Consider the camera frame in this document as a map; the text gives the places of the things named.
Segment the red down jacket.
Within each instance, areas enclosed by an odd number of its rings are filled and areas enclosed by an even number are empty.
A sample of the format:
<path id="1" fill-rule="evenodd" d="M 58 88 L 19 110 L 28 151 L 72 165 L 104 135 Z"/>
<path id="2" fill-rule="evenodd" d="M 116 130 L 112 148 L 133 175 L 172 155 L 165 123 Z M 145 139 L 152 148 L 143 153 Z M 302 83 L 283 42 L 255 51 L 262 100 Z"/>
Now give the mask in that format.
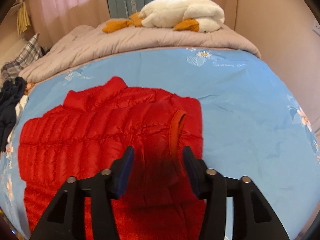
<path id="1" fill-rule="evenodd" d="M 189 146 L 202 157 L 200 103 L 159 88 L 129 87 L 119 77 L 70 91 L 63 104 L 27 121 L 18 165 L 34 230 L 68 177 L 85 179 L 135 150 L 125 193 L 112 201 L 121 239 L 197 239 L 205 203 L 191 189 L 183 163 Z"/>

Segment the navy clothes pile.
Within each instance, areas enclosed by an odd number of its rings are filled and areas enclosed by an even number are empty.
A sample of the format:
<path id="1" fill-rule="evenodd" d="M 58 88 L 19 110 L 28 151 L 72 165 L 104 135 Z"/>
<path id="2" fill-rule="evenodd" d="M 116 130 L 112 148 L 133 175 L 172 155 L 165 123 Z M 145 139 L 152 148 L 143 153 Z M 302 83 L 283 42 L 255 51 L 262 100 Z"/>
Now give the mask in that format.
<path id="1" fill-rule="evenodd" d="M 3 83 L 0 107 L 1 152 L 5 151 L 8 136 L 16 124 L 17 116 L 15 107 L 21 100 L 26 85 L 26 81 L 19 76 L 14 78 L 14 80 L 6 80 Z"/>

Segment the blue floral bed sheet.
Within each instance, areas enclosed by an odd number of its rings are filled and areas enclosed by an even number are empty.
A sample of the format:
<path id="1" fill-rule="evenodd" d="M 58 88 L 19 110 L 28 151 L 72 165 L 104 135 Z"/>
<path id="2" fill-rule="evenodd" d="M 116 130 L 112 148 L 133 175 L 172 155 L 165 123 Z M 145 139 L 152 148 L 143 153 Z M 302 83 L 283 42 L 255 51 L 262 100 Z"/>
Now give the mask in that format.
<path id="1" fill-rule="evenodd" d="M 299 103 L 267 64 L 242 50 L 135 51 L 94 61 L 36 86 L 12 142 L 1 155 L 1 208 L 28 236 L 18 147 L 24 124 L 80 92 L 121 78 L 196 99 L 202 112 L 202 159 L 227 177 L 249 176 L 297 237 L 319 202 L 319 144 Z"/>

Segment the white folded garment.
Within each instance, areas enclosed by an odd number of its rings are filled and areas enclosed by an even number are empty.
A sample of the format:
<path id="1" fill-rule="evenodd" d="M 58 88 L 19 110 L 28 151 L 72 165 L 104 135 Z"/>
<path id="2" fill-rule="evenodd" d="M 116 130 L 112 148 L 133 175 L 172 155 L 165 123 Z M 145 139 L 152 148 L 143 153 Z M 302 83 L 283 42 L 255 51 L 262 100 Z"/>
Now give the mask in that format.
<path id="1" fill-rule="evenodd" d="M 13 136 L 14 130 L 15 130 L 16 126 L 18 125 L 18 122 L 19 122 L 19 120 L 21 118 L 22 112 L 24 111 L 25 106 L 26 106 L 26 104 L 28 102 L 28 98 L 29 98 L 29 96 L 23 95 L 21 97 L 19 103 L 15 107 L 16 123 L 14 124 L 14 127 L 13 127 L 13 129 L 11 130 L 11 132 L 10 132 L 10 134 L 8 136 L 8 143 L 12 142 L 12 136 Z"/>

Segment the plaid pillow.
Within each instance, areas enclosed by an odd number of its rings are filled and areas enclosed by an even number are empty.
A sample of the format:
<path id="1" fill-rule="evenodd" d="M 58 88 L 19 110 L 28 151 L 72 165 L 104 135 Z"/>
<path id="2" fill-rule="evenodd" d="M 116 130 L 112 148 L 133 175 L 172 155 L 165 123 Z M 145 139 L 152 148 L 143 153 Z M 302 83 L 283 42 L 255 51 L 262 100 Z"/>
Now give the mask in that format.
<path id="1" fill-rule="evenodd" d="M 1 68 L 1 79 L 13 80 L 31 63 L 43 57 L 43 49 L 39 44 L 39 33 L 36 33 L 22 48 L 17 57 L 6 62 Z"/>

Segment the grey quilted duvet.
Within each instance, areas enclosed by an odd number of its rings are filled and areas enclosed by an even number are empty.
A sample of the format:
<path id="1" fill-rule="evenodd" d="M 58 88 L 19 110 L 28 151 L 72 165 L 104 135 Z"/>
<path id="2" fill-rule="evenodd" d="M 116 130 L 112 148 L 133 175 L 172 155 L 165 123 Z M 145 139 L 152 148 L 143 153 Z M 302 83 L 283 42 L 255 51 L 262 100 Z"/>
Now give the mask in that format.
<path id="1" fill-rule="evenodd" d="M 261 58 L 258 48 L 226 25 L 212 33 L 174 31 L 166 28 L 128 27 L 114 33 L 80 25 L 61 38 L 50 51 L 34 61 L 19 76 L 27 82 L 42 82 L 69 68 L 129 51 L 162 47 L 196 47 L 247 51 Z"/>

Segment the white goose plush toy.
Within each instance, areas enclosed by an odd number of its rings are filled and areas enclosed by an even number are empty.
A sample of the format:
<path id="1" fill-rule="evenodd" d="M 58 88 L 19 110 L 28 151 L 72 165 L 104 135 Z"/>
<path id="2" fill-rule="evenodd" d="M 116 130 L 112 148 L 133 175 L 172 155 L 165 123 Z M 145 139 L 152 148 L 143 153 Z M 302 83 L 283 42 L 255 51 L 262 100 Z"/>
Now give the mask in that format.
<path id="1" fill-rule="evenodd" d="M 212 0 L 154 0 L 128 20 L 107 22 L 103 32 L 110 34 L 128 27 L 144 27 L 211 33 L 219 30 L 224 22 L 224 10 Z"/>

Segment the white wall socket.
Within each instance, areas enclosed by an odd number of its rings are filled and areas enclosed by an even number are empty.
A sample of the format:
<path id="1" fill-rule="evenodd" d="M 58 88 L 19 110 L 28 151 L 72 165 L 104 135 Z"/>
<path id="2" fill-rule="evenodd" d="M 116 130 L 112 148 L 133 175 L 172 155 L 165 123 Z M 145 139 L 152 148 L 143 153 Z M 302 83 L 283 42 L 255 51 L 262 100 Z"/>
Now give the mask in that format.
<path id="1" fill-rule="evenodd" d="M 320 35 L 320 25 L 317 20 L 314 20 L 312 29 L 317 35 Z"/>

